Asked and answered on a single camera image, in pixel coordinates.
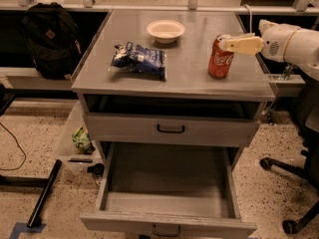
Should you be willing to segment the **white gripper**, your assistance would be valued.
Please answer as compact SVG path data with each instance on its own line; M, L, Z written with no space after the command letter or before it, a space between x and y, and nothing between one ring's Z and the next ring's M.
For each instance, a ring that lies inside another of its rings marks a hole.
M255 33L231 35L222 39L218 47L222 51L255 55L261 50L264 58L275 62L299 63L297 45L292 43L293 36L300 30L299 26L277 24L265 19L259 21L261 38Z

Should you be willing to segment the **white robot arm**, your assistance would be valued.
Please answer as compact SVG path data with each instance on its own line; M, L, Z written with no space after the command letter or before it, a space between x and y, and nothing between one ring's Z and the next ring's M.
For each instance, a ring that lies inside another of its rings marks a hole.
M259 21L260 37L254 33L222 39L222 51L246 55L258 52L268 60L289 63L319 81L319 32L290 24Z

